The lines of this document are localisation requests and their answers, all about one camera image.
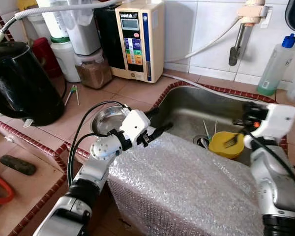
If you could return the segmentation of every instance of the metal bowl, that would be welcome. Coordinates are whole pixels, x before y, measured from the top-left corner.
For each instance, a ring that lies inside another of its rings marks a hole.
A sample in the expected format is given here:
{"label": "metal bowl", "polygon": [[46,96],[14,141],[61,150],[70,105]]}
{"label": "metal bowl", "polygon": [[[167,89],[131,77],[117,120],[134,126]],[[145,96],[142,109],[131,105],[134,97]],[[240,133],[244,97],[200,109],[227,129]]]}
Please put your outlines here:
{"label": "metal bowl", "polygon": [[97,134],[107,134],[112,129],[119,131],[119,127],[125,117],[121,106],[105,108],[95,114],[90,124],[90,129],[93,133]]}

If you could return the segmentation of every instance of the countertop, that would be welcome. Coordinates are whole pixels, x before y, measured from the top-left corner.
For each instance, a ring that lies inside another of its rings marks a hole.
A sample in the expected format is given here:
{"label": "countertop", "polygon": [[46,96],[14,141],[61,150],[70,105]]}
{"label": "countertop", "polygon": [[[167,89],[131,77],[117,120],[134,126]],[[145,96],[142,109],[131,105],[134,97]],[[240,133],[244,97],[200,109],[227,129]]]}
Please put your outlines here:
{"label": "countertop", "polygon": [[[189,79],[193,82],[212,85],[227,89],[234,89],[239,91],[245,91],[249,93],[257,93],[256,86],[221,80],[206,76],[199,76],[195,74],[183,73],[172,70],[164,70],[164,73],[172,74],[175,76],[183,77]],[[59,93],[63,92],[63,80],[62,78],[57,78],[52,80],[58,89]],[[166,87],[174,82],[175,79],[168,77],[161,77],[159,81],[155,84],[144,83],[141,81],[127,80],[115,77],[110,83],[104,86],[102,89],[91,89],[77,83],[79,91],[80,105],[77,105],[76,96],[73,95],[69,99],[66,106],[65,113],[60,119],[58,119],[53,124],[43,126],[43,127],[29,127],[23,128],[23,122],[20,119],[12,119],[8,117],[0,117],[0,120],[13,128],[19,130],[20,132],[30,136],[31,138],[39,141],[43,145],[50,147],[51,149],[57,149],[63,141],[68,143],[72,142],[73,136],[76,132],[77,126],[85,114],[85,112],[95,105],[96,103],[106,101],[106,100],[116,100],[121,103],[127,104],[132,109],[140,109],[143,111],[149,110],[153,104],[157,101]],[[66,99],[69,90],[73,84],[68,83],[68,89]],[[278,103],[294,105],[289,102],[286,98],[286,91],[278,90],[275,95],[270,96],[270,98],[276,100]],[[93,114],[99,111],[101,108],[93,111],[84,122],[82,129],[80,131],[79,137],[90,132],[90,122],[92,120]],[[85,151],[89,151],[90,144],[94,141],[94,137],[86,138],[80,144],[80,148]],[[295,123],[292,130],[288,134],[288,153],[289,159],[292,164],[295,165]]]}

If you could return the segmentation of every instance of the stainless steel sink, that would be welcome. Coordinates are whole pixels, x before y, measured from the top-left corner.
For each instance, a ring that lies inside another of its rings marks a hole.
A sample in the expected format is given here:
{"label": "stainless steel sink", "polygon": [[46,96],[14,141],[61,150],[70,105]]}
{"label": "stainless steel sink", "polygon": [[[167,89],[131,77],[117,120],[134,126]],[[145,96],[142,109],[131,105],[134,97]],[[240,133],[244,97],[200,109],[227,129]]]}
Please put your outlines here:
{"label": "stainless steel sink", "polygon": [[[168,92],[159,105],[160,111],[151,119],[151,126],[157,128],[172,122],[174,125],[167,132],[190,142],[196,136],[206,134],[203,120],[211,136],[214,134],[215,121],[217,132],[238,132],[242,127],[233,125],[232,121],[242,117],[244,101],[247,100],[221,96],[204,88],[176,87]],[[250,166],[250,150],[245,148],[234,160]]]}

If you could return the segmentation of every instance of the bubble wrap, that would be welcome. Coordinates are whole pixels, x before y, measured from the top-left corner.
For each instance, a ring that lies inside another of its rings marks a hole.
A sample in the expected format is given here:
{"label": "bubble wrap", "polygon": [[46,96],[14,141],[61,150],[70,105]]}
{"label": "bubble wrap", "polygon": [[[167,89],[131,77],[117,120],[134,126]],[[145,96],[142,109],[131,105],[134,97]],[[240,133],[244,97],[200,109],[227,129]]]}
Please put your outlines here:
{"label": "bubble wrap", "polygon": [[147,236],[262,236],[249,167],[164,133],[110,166],[122,215]]}

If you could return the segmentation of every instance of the white hose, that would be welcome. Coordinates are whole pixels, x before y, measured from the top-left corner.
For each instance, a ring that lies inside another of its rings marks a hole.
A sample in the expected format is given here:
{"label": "white hose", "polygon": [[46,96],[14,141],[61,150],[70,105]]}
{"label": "white hose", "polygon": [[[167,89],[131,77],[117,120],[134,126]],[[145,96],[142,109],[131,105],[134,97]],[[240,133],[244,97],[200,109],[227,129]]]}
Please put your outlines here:
{"label": "white hose", "polygon": [[105,1],[105,2],[98,1],[96,3],[89,3],[89,4],[48,6],[48,7],[32,8],[32,9],[17,12],[17,13],[15,13],[14,17],[16,20],[20,20],[26,16],[38,14],[38,13],[44,13],[44,12],[102,8],[102,7],[117,3],[119,1],[120,0],[110,0],[110,1]]}
{"label": "white hose", "polygon": [[5,33],[8,31],[9,27],[17,20],[20,20],[26,16],[44,13],[44,12],[53,12],[53,11],[69,11],[69,10],[80,10],[80,9],[95,9],[102,8],[120,2],[120,0],[109,0],[105,2],[95,2],[90,4],[79,4],[79,5],[64,5],[64,6],[48,6],[40,8],[32,8],[24,11],[15,13],[15,15],[9,19],[4,26],[0,29],[0,43],[4,39]]}
{"label": "white hose", "polygon": [[210,47],[213,43],[215,43],[217,40],[219,40],[221,37],[223,37],[228,31],[231,30],[231,28],[233,28],[233,26],[240,20],[241,17],[236,17],[233,22],[231,23],[231,25],[225,30],[223,31],[216,39],[214,39],[213,41],[209,42],[207,45],[205,45],[204,47],[198,48],[195,51],[185,55],[185,56],[181,56],[178,58],[173,58],[173,59],[166,59],[165,62],[172,62],[172,61],[176,61],[176,60],[182,60],[182,59],[186,59],[189,57],[192,57],[193,55],[198,54],[199,52],[202,52],[203,50],[207,49],[208,47]]}

